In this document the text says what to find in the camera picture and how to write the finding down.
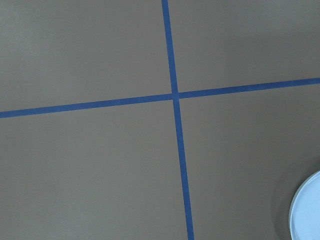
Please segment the light blue plate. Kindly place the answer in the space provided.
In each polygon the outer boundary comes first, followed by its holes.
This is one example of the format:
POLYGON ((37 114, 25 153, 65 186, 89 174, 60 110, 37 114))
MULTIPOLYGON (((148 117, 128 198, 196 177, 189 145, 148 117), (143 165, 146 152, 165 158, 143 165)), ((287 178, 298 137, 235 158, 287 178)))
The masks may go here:
POLYGON ((293 240, 320 238, 320 172, 308 177, 297 189, 289 210, 289 231, 293 240))

